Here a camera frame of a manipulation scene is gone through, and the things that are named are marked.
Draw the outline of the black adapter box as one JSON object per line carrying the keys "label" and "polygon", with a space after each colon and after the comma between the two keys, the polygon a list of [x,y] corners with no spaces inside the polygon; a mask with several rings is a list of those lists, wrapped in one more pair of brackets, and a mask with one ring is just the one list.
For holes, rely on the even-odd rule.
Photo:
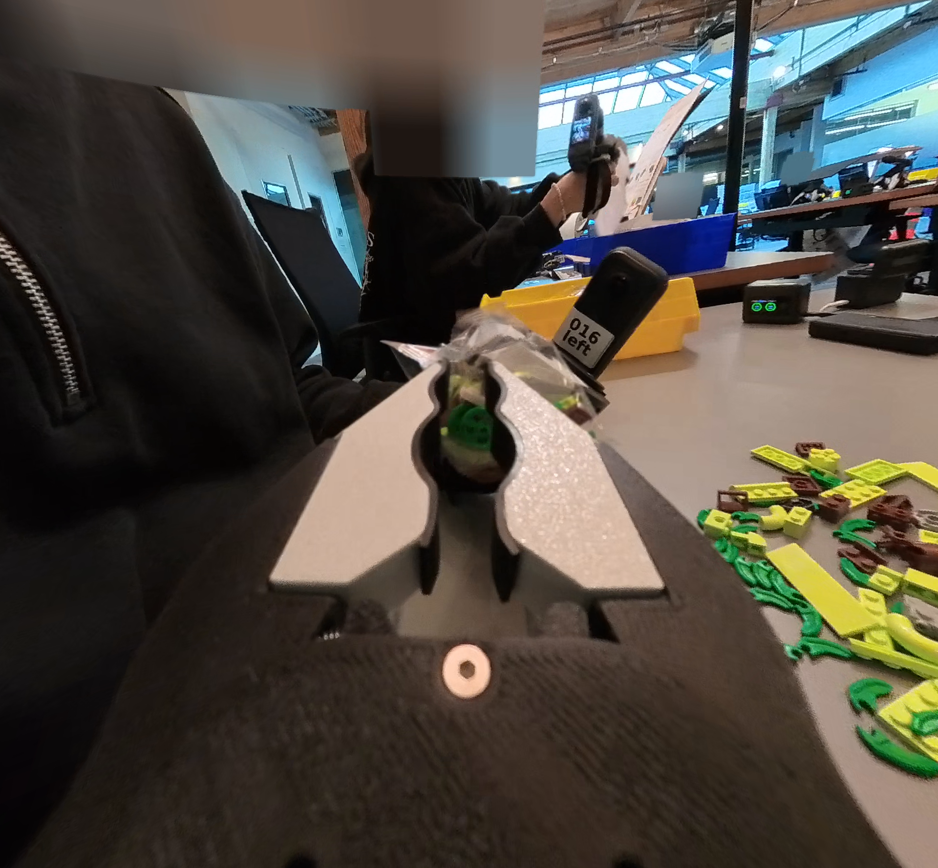
{"label": "black adapter box", "polygon": [[933,241],[874,241],[846,253],[848,269],[837,278],[835,301],[843,309],[881,307],[898,301],[915,277],[936,267]]}

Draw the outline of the long wooden desk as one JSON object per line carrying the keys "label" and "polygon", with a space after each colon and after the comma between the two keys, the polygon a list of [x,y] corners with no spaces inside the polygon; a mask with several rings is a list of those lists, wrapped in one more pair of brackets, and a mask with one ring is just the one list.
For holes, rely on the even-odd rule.
{"label": "long wooden desk", "polygon": [[737,216],[736,226],[741,228],[755,222],[791,220],[797,216],[814,216],[815,214],[856,207],[868,209],[887,206],[891,210],[899,210],[904,203],[910,207],[932,206],[936,201],[936,194],[937,181],[913,184],[887,192],[855,195],[847,198],[835,197],[810,204],[792,205],[768,211],[742,214]]}

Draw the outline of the black ribbed power brick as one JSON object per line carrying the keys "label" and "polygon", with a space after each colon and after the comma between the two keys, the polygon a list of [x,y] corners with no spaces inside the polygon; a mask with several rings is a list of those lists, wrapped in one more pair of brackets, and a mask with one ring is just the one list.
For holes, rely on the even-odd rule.
{"label": "black ribbed power brick", "polygon": [[937,319],[909,319],[839,312],[817,317],[808,334],[832,343],[864,346],[912,356],[937,354]]}

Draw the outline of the black pillar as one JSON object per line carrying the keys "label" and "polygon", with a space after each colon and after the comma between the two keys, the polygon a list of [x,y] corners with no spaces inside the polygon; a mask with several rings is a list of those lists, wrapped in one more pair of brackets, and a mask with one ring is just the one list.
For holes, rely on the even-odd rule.
{"label": "black pillar", "polygon": [[736,217],[746,133],[748,68],[752,46],[754,0],[735,0],[733,17],[733,66],[727,123],[726,170],[723,213]]}

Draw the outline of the pile of toy bricks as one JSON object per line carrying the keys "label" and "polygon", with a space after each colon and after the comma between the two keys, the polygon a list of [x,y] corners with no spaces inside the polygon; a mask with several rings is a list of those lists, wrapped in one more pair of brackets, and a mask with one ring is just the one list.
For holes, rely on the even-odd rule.
{"label": "pile of toy bricks", "polygon": [[[903,692],[890,680],[850,682],[854,731],[886,765],[913,777],[937,775],[936,510],[898,492],[902,482],[936,492],[936,466],[874,459],[847,468],[821,442],[791,452],[763,445],[751,457],[778,476],[731,485],[696,523],[752,599],[799,621],[783,645],[791,663],[836,659],[869,663],[913,677]],[[770,563],[770,550],[797,544],[885,627],[862,636],[835,634]]]}

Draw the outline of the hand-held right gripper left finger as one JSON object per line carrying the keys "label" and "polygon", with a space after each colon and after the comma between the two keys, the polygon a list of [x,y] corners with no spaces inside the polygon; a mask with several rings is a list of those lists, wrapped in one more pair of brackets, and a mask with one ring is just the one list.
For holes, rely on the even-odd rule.
{"label": "hand-held right gripper left finger", "polygon": [[437,362],[345,429],[269,577],[352,604],[432,593],[440,569],[432,464],[447,368]]}

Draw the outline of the wooden pillar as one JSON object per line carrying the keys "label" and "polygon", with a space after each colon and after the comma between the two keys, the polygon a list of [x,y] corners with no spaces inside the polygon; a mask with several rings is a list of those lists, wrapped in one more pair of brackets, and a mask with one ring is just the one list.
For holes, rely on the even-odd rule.
{"label": "wooden pillar", "polygon": [[369,111],[338,109],[336,119],[353,178],[362,224],[366,230],[369,230],[370,199],[367,187],[362,184],[362,175],[371,155]]}

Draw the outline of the small bag of pieces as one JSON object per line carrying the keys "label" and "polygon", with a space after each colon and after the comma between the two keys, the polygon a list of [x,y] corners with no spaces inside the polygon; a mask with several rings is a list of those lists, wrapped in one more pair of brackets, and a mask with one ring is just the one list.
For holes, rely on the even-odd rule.
{"label": "small bag of pieces", "polygon": [[506,471],[492,451],[494,415],[486,399],[486,367],[497,361],[579,426],[587,426],[605,405],[579,379],[558,348],[505,312],[475,309],[457,322],[444,345],[426,346],[383,339],[408,379],[441,361],[445,398],[440,414],[439,474],[454,490],[489,492]]}

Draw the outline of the yellow storage bins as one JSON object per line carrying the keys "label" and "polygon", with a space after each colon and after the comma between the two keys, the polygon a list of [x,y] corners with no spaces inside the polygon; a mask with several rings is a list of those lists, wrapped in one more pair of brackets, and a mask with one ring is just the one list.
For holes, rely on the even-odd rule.
{"label": "yellow storage bins", "polygon": [[[484,296],[480,307],[504,311],[528,329],[553,339],[589,279],[544,282],[510,289],[498,298]],[[683,348],[686,335],[700,327],[701,310],[696,288],[689,277],[673,278],[656,306],[616,354],[615,360],[674,353]]]}

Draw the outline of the lime flat tile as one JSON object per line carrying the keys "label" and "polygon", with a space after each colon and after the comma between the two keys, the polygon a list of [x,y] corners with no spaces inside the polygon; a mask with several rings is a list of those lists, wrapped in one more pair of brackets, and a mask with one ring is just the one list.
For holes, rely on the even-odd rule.
{"label": "lime flat tile", "polygon": [[869,630],[885,627],[883,620],[874,616],[801,546],[781,546],[770,550],[767,558],[838,636],[862,636]]}

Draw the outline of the blue storage bin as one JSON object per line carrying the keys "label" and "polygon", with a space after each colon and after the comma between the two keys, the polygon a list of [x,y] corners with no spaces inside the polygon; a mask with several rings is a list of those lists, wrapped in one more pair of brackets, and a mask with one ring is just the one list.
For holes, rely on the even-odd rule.
{"label": "blue storage bin", "polygon": [[616,234],[563,241],[554,251],[589,257],[594,270],[608,252],[627,247],[677,277],[724,268],[735,230],[735,214],[652,221]]}

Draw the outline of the black charger with green display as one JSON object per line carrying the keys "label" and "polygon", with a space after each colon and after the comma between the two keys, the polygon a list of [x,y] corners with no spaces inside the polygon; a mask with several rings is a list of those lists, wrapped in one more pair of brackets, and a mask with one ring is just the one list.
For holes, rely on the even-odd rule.
{"label": "black charger with green display", "polygon": [[811,283],[801,278],[761,279],[743,289],[745,325],[798,324],[810,311]]}

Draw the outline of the person's left forearm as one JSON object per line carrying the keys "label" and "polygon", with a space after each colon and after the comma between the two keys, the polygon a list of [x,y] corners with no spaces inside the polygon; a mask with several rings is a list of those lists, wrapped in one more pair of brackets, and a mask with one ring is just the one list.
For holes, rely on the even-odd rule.
{"label": "person's left forearm", "polygon": [[334,376],[316,364],[295,370],[295,382],[316,444],[337,437],[402,386],[398,382],[374,379],[351,381]]}

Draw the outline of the white printed banner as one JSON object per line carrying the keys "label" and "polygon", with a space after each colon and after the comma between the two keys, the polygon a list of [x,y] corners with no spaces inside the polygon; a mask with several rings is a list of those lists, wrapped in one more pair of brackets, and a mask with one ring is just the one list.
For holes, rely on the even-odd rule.
{"label": "white printed banner", "polygon": [[651,201],[658,177],[665,167],[667,148],[686,123],[687,117],[696,110],[712,87],[713,84],[705,80],[703,84],[695,86],[690,93],[672,103],[664,113],[661,122],[648,141],[644,143],[631,172],[622,222],[630,222],[644,214]]}

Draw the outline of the grey desk with wood edge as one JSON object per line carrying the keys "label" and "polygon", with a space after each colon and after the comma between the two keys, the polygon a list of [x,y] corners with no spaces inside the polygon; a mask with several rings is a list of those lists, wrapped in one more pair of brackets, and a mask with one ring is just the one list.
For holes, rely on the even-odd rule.
{"label": "grey desk with wood edge", "polygon": [[726,255],[722,267],[689,274],[698,292],[744,288],[761,280],[816,275],[831,269],[829,252],[739,252]]}

